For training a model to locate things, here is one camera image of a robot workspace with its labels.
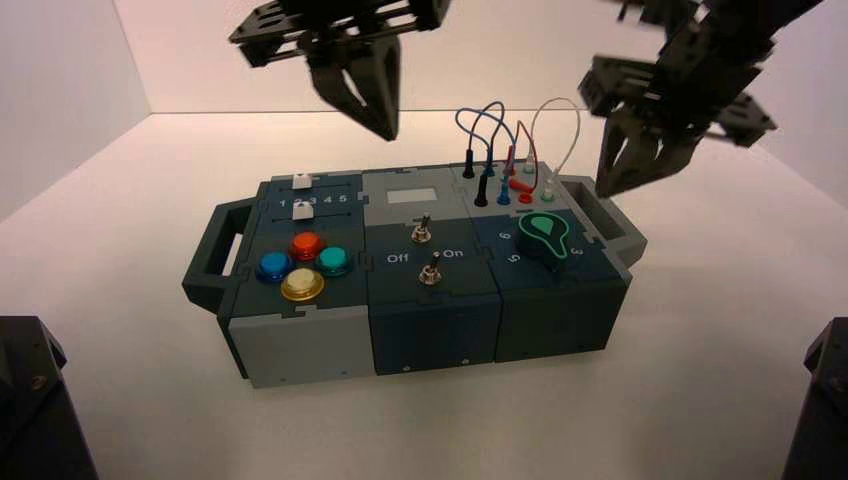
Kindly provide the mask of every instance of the blue button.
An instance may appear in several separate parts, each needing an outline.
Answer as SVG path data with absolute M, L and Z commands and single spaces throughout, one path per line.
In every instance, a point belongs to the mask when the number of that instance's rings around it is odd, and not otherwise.
M 256 276 L 264 282 L 277 283 L 281 282 L 293 268 L 294 262 L 285 253 L 266 253 L 259 260 Z
M 350 266 L 350 257 L 341 247 L 327 247 L 318 255 L 315 266 L 325 276 L 338 277 L 347 273 Z

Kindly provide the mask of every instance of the gray panel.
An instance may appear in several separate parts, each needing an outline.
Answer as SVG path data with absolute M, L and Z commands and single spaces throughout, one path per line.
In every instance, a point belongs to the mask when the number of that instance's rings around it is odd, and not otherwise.
M 297 310 L 305 315 L 230 322 L 230 335 L 255 388 L 374 375 L 367 306 Z
M 365 205 L 365 226 L 405 224 L 415 225 L 429 213 L 433 220 L 455 220 L 468 218 L 462 206 L 463 192 L 455 188 L 455 179 L 450 168 L 406 168 L 396 172 L 365 173 L 362 175 L 362 190 L 368 195 Z M 388 192 L 433 188 L 436 200 L 390 204 Z
M 645 253 L 648 240 L 608 198 L 595 195 L 595 182 L 589 177 L 561 175 L 560 186 L 575 203 L 575 213 L 584 225 L 598 232 L 607 249 L 627 267 L 632 267 Z
M 515 176 L 511 178 L 518 179 L 527 185 L 533 185 L 534 174 L 524 173 L 521 170 L 521 167 L 522 165 L 516 165 Z M 533 202 L 519 202 L 518 195 L 521 192 L 510 190 L 509 196 L 511 202 L 509 205 L 500 205 L 497 202 L 497 198 L 501 193 L 501 180 L 503 179 L 503 175 L 501 175 L 500 172 L 503 170 L 503 164 L 495 164 L 495 172 L 498 173 L 498 175 L 489 177 L 489 181 L 486 184 L 486 198 L 489 200 L 489 204 L 485 207 L 478 207 L 477 205 L 474 205 L 474 199 L 477 197 L 477 189 L 479 188 L 480 174 L 483 171 L 483 167 L 479 165 L 476 166 L 475 173 L 477 175 L 470 179 L 462 176 L 462 172 L 465 170 L 465 167 L 463 166 L 456 166 L 451 168 L 451 170 L 453 171 L 455 180 L 454 189 L 463 194 L 462 202 L 465 205 L 468 216 L 470 217 L 479 218 L 494 215 L 520 217 L 526 210 L 553 211 L 567 210 L 570 208 L 563 199 L 564 192 L 559 189 L 554 190 L 555 198 L 553 201 L 545 202 L 542 200 L 542 189 L 544 188 L 545 181 L 551 175 L 551 170 L 544 163 L 539 164 L 539 184 L 536 191 L 533 193 Z

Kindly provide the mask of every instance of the blue wire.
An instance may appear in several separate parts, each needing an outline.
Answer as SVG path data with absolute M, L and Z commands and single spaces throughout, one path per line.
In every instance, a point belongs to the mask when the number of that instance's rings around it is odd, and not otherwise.
M 492 103 L 490 103 L 490 104 L 486 105 L 485 107 L 483 107 L 483 110 L 482 110 L 482 111 L 483 111 L 483 112 L 488 112 L 488 111 L 489 111 L 489 109 L 490 109 L 490 108 L 492 108 L 492 107 L 500 107 L 500 108 L 501 108 L 501 117 L 500 117 L 498 120 L 499 120 L 499 121 L 501 121 L 501 122 L 503 122 L 504 117 L 506 117 L 506 106 L 503 104 L 503 102 L 502 102 L 502 101 L 500 101 L 500 100 L 495 100 L 495 101 L 493 101 Z M 481 119 L 481 118 L 483 118 L 483 115 L 478 114 L 478 115 L 477 115 L 477 118 L 475 118 L 475 119 L 474 119 L 474 124 L 473 124 L 473 125 L 471 125 L 471 131 L 472 131 L 472 132 L 476 132 L 476 131 L 477 131 L 477 124 L 478 124 L 478 123 L 480 123 L 480 119 Z M 502 126 L 503 126 L 503 123 L 498 123 L 497 128 L 495 128 L 495 131 L 494 131 L 494 132 L 492 132 L 492 137 L 489 139 L 489 145 L 490 145 L 490 146 L 494 147 L 494 145 L 495 145 L 495 138 L 497 138 L 497 137 L 498 137 L 498 132 L 501 130 L 501 127 L 502 127 Z M 468 148 L 471 148 L 471 137 L 468 137 Z
M 488 150 L 488 149 L 492 148 L 492 147 L 491 147 L 491 145 L 489 145 L 489 142 L 487 142 L 485 138 L 483 138 L 483 137 L 481 137 L 480 135 L 478 135 L 478 134 L 476 134 L 476 133 L 472 132 L 471 130 L 469 130 L 469 129 L 465 128 L 465 125 L 463 125 L 463 124 L 459 121 L 459 114 L 460 114 L 460 113 L 462 113 L 462 110 L 461 110 L 461 109 L 460 109 L 460 110 L 457 110 L 457 111 L 456 111 L 456 115 L 454 115 L 454 116 L 453 116 L 453 120 L 456 122 L 456 126 L 458 126 L 458 127 L 460 128 L 460 130 L 462 130 L 463 132 L 465 132 L 465 133 L 467 133 L 467 134 L 471 135 L 472 137 L 476 138 L 477 140 L 480 140 L 481 142 L 483 142 L 483 145 L 485 145 L 485 146 L 486 146 L 486 150 Z
M 477 110 L 477 109 L 474 109 L 474 108 L 467 108 L 466 107 L 466 108 L 460 108 L 459 110 L 456 111 L 456 115 L 454 116 L 454 120 L 456 120 L 456 124 L 459 126 L 459 128 L 462 129 L 463 132 L 465 132 L 469 135 L 473 135 L 475 138 L 477 138 L 478 140 L 480 140 L 481 142 L 486 144 L 487 148 L 489 148 L 489 149 L 492 148 L 492 145 L 489 142 L 487 142 L 486 139 L 484 139 L 480 135 L 477 135 L 476 133 L 472 132 L 471 130 L 466 128 L 465 125 L 463 125 L 459 121 L 459 115 L 462 114 L 462 113 L 466 113 L 466 112 L 476 113 L 478 116 L 488 117 L 488 118 L 498 122 L 498 125 L 503 127 L 504 131 L 509 136 L 509 140 L 510 140 L 510 142 L 512 142 L 512 145 L 515 146 L 515 135 L 513 135 L 512 130 L 510 130 L 510 128 L 506 125 L 506 122 L 504 122 L 500 118 L 492 115 L 491 113 L 485 112 L 483 110 Z

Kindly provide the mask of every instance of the yellow button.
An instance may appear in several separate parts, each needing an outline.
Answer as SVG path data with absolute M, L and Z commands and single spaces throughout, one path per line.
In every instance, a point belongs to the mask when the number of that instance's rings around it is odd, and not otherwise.
M 315 270 L 298 268 L 288 274 L 280 291 L 293 302 L 305 302 L 317 297 L 324 290 L 324 277 Z

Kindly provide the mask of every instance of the robotic arm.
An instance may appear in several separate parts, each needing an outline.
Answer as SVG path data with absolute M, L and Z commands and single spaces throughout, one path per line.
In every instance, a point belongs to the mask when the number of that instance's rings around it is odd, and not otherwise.
M 306 56 L 321 98 L 394 140 L 398 35 L 438 28 L 449 5 L 450 0 L 278 0 L 254 9 L 230 41 L 252 67 Z
M 580 83 L 606 117 L 596 188 L 609 197 L 682 170 L 704 137 L 750 147 L 777 126 L 744 92 L 777 30 L 821 0 L 644 0 L 640 21 L 664 27 L 656 63 L 595 57 Z M 709 129 L 718 124 L 723 133 Z
M 579 90 L 606 128 L 596 182 L 609 197 L 673 175 L 698 143 L 750 147 L 771 118 L 744 92 L 772 35 L 822 0 L 616 0 L 663 27 L 656 63 L 596 56 Z M 386 140 L 398 129 L 398 35 L 441 26 L 450 0 L 277 0 L 230 36 L 253 67 L 306 56 L 318 94 Z M 717 124 L 722 133 L 710 128 Z

